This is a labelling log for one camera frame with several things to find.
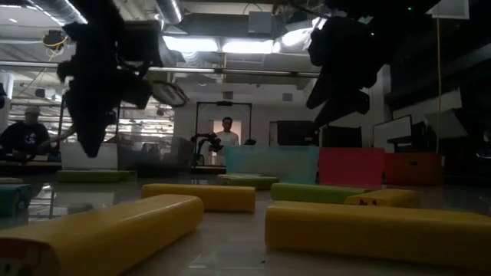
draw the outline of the green foam block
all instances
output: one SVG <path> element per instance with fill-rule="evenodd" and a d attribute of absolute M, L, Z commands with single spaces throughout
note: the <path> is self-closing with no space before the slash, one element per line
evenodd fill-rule
<path fill-rule="evenodd" d="M 271 198 L 273 200 L 281 201 L 344 204 L 344 201 L 348 196 L 358 196 L 366 192 L 371 192 L 371 190 L 349 187 L 276 183 L 271 187 Z"/>
<path fill-rule="evenodd" d="M 247 175 L 219 175 L 220 185 L 254 187 L 256 190 L 270 190 L 271 185 L 278 183 L 279 179 L 271 176 L 247 176 Z"/>
<path fill-rule="evenodd" d="M 112 170 L 61 170 L 57 173 L 58 182 L 124 182 L 134 181 L 137 173 L 134 171 Z"/>

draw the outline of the person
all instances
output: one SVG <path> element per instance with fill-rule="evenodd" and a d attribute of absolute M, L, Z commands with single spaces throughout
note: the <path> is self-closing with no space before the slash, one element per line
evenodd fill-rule
<path fill-rule="evenodd" d="M 231 117 L 225 117 L 222 120 L 223 131 L 218 132 L 216 135 L 220 138 L 220 144 L 222 146 L 238 146 L 239 145 L 239 135 L 231 131 L 233 120 Z M 225 150 L 216 150 L 210 147 L 210 151 L 216 152 L 216 163 L 217 165 L 225 165 Z"/>
<path fill-rule="evenodd" d="M 3 153 L 11 153 L 14 158 L 25 159 L 31 153 L 47 153 L 53 142 L 64 140 L 74 134 L 73 126 L 63 135 L 50 138 L 46 126 L 38 122 L 39 107 L 28 107 L 25 120 L 13 123 L 0 136 Z"/>

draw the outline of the reflective floor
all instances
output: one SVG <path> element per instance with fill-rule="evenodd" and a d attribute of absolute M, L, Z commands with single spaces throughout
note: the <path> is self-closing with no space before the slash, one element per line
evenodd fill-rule
<path fill-rule="evenodd" d="M 151 182 L 213 184 L 213 177 L 181 176 L 115 184 L 54 184 L 48 179 L 25 179 L 36 197 L 28 213 L 0 218 L 0 228 L 54 219 L 138 200 L 140 187 Z M 451 209 L 491 215 L 491 189 L 465 186 L 391 187 L 417 190 L 428 209 Z M 268 192 L 258 192 L 256 213 L 206 213 L 200 227 L 127 275 L 243 276 L 243 275 L 480 275 L 475 271 L 421 264 L 352 258 L 292 251 L 268 251 L 264 244 Z"/>

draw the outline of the dark shirt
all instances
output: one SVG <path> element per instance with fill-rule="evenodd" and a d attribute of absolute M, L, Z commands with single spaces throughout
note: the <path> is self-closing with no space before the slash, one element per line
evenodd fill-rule
<path fill-rule="evenodd" d="M 0 136 L 0 145 L 5 152 L 18 150 L 32 153 L 44 141 L 49 140 L 48 130 L 41 123 L 32 125 L 17 122 L 9 126 Z"/>

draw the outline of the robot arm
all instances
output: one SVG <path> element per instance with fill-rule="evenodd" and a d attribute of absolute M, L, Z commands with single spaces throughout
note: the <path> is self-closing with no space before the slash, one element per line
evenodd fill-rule
<path fill-rule="evenodd" d="M 149 67 L 163 66 L 158 51 L 162 37 L 156 21 L 125 22 L 112 0 L 71 3 L 87 24 L 63 27 L 77 48 L 69 61 L 59 64 L 57 73 L 61 81 L 73 77 L 65 103 L 78 141 L 89 157 L 95 157 L 107 126 L 114 123 L 113 110 L 122 101 L 140 109 L 146 107 L 153 90 L 143 77 Z M 142 65 L 131 67 L 127 61 Z"/>
<path fill-rule="evenodd" d="M 329 18 L 311 34 L 308 48 L 314 66 L 322 66 L 307 101 L 313 109 L 324 103 L 316 123 L 323 126 L 352 112 L 370 110 L 368 95 L 361 92 L 377 82 L 377 72 L 389 64 L 406 37 L 431 28 L 427 11 L 440 0 L 325 0 L 346 17 Z M 359 22 L 372 17 L 368 24 Z"/>

